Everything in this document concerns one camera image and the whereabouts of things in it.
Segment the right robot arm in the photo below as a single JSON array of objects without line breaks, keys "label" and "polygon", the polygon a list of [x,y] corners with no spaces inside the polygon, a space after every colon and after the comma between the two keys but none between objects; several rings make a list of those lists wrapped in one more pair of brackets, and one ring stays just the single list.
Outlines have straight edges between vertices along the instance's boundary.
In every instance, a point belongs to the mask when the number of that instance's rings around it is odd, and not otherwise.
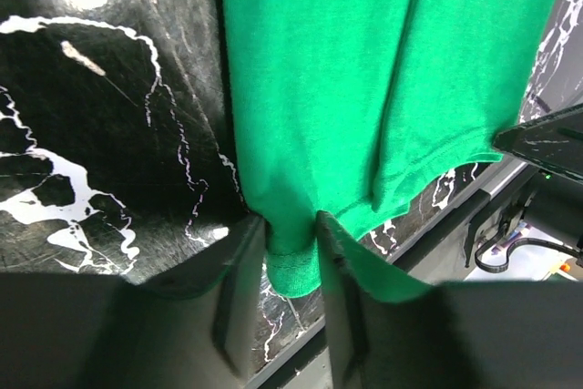
[{"label": "right robot arm", "polygon": [[[526,163],[516,179],[469,222],[465,266],[502,273],[522,246],[559,251],[582,264],[582,106],[577,104],[504,130],[494,149]],[[484,254],[525,222],[559,240],[523,237],[506,248],[506,259],[487,264]]]}]

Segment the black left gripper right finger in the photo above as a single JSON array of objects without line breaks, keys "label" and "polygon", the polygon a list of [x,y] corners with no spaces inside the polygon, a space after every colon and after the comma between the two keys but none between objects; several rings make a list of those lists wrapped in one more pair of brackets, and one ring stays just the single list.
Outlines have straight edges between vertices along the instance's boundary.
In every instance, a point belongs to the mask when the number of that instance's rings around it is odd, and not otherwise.
[{"label": "black left gripper right finger", "polygon": [[316,236],[337,388],[579,388],[579,282],[409,276],[321,211]]}]

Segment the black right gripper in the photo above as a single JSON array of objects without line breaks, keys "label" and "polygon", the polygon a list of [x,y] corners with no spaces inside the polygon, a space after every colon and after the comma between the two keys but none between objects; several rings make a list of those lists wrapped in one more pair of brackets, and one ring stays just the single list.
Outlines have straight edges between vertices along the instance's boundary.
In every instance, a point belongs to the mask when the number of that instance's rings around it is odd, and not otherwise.
[{"label": "black right gripper", "polygon": [[568,179],[582,179],[582,147],[581,104],[494,136],[495,150]]}]

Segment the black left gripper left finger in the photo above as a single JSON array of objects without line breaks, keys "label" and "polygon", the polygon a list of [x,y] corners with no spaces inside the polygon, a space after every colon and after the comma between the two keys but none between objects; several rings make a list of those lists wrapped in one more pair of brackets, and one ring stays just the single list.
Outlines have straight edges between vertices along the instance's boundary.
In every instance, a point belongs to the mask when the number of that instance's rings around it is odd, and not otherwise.
[{"label": "black left gripper left finger", "polygon": [[4,388],[242,388],[265,222],[136,285],[113,275],[1,277]]}]

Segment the green t-shirt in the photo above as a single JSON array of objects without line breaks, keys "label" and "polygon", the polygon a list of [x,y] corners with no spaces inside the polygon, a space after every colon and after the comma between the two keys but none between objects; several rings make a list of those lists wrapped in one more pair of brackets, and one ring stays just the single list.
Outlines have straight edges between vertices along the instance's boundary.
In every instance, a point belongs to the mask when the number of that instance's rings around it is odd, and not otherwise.
[{"label": "green t-shirt", "polygon": [[223,0],[243,196],[273,289],[321,284],[315,221],[361,239],[434,179],[498,162],[555,0]]}]

